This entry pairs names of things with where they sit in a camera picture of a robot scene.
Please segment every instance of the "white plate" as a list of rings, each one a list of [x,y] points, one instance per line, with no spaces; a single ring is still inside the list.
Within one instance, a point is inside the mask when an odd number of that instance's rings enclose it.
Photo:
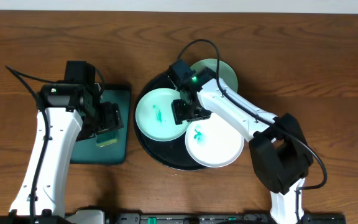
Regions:
[[[190,68],[196,70],[196,73],[202,71],[205,67],[212,69],[212,71],[216,71],[216,59],[209,58],[200,60],[194,63]],[[237,80],[237,75],[234,72],[233,68],[230,67],[226,62],[219,62],[219,77],[223,79],[223,81],[227,84],[230,89],[234,92],[237,92],[239,89],[239,82]]]
[[[220,116],[212,113],[210,119],[189,125],[185,143],[196,162],[207,167],[222,167],[240,156],[244,138]]]
[[[135,111],[135,121],[142,133],[156,141],[171,141],[179,138],[189,126],[184,121],[175,124],[172,101],[180,99],[180,94],[170,88],[152,90],[140,99]]]

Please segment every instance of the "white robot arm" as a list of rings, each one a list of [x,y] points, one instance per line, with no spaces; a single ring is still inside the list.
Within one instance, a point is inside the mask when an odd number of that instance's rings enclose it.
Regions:
[[[18,76],[17,71],[8,69]],[[45,108],[45,114],[39,111],[37,115],[37,135],[23,184],[9,211],[11,220],[17,217],[24,223],[28,218],[41,223],[104,223],[100,210],[82,210],[65,219],[66,180],[75,142],[123,127],[118,104],[100,102],[103,86],[94,83],[96,72],[85,61],[68,61],[65,79],[45,84],[35,98],[39,109]],[[0,223],[9,220],[9,216],[1,218]]]
[[[304,212],[301,199],[296,203],[295,191],[304,184],[313,157],[297,142],[285,138],[268,125],[291,129],[306,142],[296,119],[290,114],[279,118],[258,108],[232,91],[222,79],[219,79],[219,87],[215,72],[208,68],[195,74],[184,61],[178,60],[170,66],[168,77],[181,93],[181,99],[172,104],[175,122],[206,119],[211,113],[216,113],[238,130],[249,143],[255,174],[271,191],[272,218],[278,224],[297,223],[296,211],[299,218]],[[283,139],[284,144],[276,150],[272,143],[277,139]]]
[[[226,93],[232,99],[236,100],[237,103],[241,104],[249,111],[252,111],[254,114],[257,114],[264,120],[270,121],[271,123],[275,122],[273,120],[277,117],[275,114],[266,112],[256,107],[255,105],[238,95],[235,91],[231,90],[222,79],[220,79],[219,81]],[[214,78],[203,85],[202,90],[197,92],[197,97],[200,101],[200,105],[204,109],[212,111],[213,113],[216,113],[221,118],[223,118],[232,127],[238,130],[238,132],[245,138],[247,142],[250,142],[254,138],[254,133],[261,133],[267,128],[269,128],[268,125],[257,121],[250,114],[241,110],[231,101],[229,101],[226,97],[224,97],[216,84],[216,79]],[[290,190],[286,194],[270,192],[270,195],[272,197],[272,209],[270,211],[270,214],[278,224],[294,224],[297,222],[295,215],[295,190],[297,187],[301,187],[304,182],[305,178],[297,180],[290,187]],[[301,208],[301,195],[299,195],[299,198],[300,199],[298,201],[298,214],[301,218],[304,215],[304,211]]]

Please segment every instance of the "mint green plate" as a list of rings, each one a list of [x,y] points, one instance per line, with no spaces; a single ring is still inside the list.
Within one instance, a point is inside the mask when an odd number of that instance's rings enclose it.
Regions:
[[[135,111],[135,120],[140,131],[155,141],[171,141],[186,132],[189,123],[175,124],[172,101],[180,94],[170,88],[152,90],[140,99]]]
[[[194,63],[190,68],[195,70],[196,73],[202,71],[205,67],[212,69],[213,71],[216,70],[216,59],[209,58],[200,60]],[[234,72],[233,68],[230,67],[226,62],[220,61],[219,62],[219,77],[223,79],[223,81],[232,89],[233,91],[237,92],[239,89],[239,82],[237,79],[237,75]]]

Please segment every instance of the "black cable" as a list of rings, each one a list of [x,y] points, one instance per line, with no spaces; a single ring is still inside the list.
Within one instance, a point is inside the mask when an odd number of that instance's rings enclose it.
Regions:
[[[54,81],[44,80],[44,79],[42,79],[42,78],[37,78],[37,77],[33,77],[33,76],[31,76],[31,75],[26,75],[26,74],[24,74],[24,73],[22,73],[22,72],[19,72],[19,71],[17,71],[17,70],[14,70],[14,69],[11,68],[11,67],[10,67],[10,69],[12,69],[12,71],[15,71],[18,75],[21,75],[21,76],[23,76],[23,77],[26,77],[26,78],[29,78],[29,79],[32,79],[32,80],[37,80],[37,81],[44,82],[44,83],[55,83]]]
[[[34,178],[32,180],[32,185],[31,185],[31,191],[30,191],[30,223],[35,223],[35,215],[34,215],[34,210],[35,210],[35,191],[37,188],[37,182],[38,182],[38,177],[40,174],[40,170],[41,170],[41,166],[42,166],[42,161],[44,160],[44,156],[45,156],[45,152],[47,150],[47,145],[48,145],[48,140],[49,140],[49,123],[48,123],[48,118],[47,118],[47,114],[45,112],[45,107],[44,104],[39,100],[38,96],[34,93],[34,91],[31,89],[31,87],[20,77],[20,75],[10,66],[5,65],[5,67],[24,85],[24,87],[31,93],[32,97],[34,98],[35,102],[37,103],[39,110],[42,113],[42,117],[44,118],[44,122],[45,122],[45,137],[44,137],[44,144],[42,145],[42,149],[41,149],[41,153],[40,153],[40,158],[38,160],[37,163],[37,167],[35,168],[35,172],[34,172]]]
[[[324,163],[322,162],[322,160],[319,158],[319,156],[314,152],[314,150],[312,150],[312,148],[310,148],[306,143],[304,143],[303,141],[299,140],[299,138],[297,138],[294,134],[288,132],[287,130],[277,126],[276,124],[273,124],[263,118],[261,118],[257,113],[253,113],[250,110],[248,110],[247,108],[243,107],[242,105],[240,105],[238,102],[236,102],[235,100],[233,100],[227,93],[225,90],[223,90],[220,82],[219,82],[219,63],[220,63],[220,56],[219,56],[219,50],[218,47],[210,40],[206,40],[206,39],[198,39],[198,40],[194,40],[192,42],[190,42],[188,45],[186,45],[183,50],[179,53],[179,56],[177,58],[180,59],[181,55],[185,52],[185,50],[190,47],[191,45],[197,43],[197,42],[207,42],[209,44],[211,44],[216,51],[216,84],[219,88],[219,90],[222,92],[223,96],[225,96],[231,103],[233,103],[234,105],[236,105],[238,108],[242,109],[243,111],[245,111],[246,113],[248,113],[249,115],[251,115],[253,118],[255,118],[257,121],[260,121],[274,129],[276,129],[278,132],[282,133],[285,136],[288,136],[289,138],[293,139],[294,141],[298,142],[299,144],[301,144],[303,147],[305,147],[308,151],[310,151],[310,153],[313,155],[313,157],[317,160],[317,163],[320,165],[321,170],[323,171],[323,181],[321,181],[320,184],[318,185],[312,185],[312,186],[306,186],[306,187],[297,187],[296,188],[296,217],[298,220],[298,223],[300,222],[299,219],[299,208],[298,208],[298,201],[299,201],[299,194],[301,190],[312,190],[312,189],[319,189],[322,186],[324,186],[327,182],[327,170],[326,167],[324,165]]]
[[[102,86],[101,86],[101,89],[99,91],[99,96],[101,96],[104,92],[104,78],[102,76],[102,73],[99,71],[99,69],[95,68],[96,69],[96,73],[99,75],[101,81],[102,81]]]

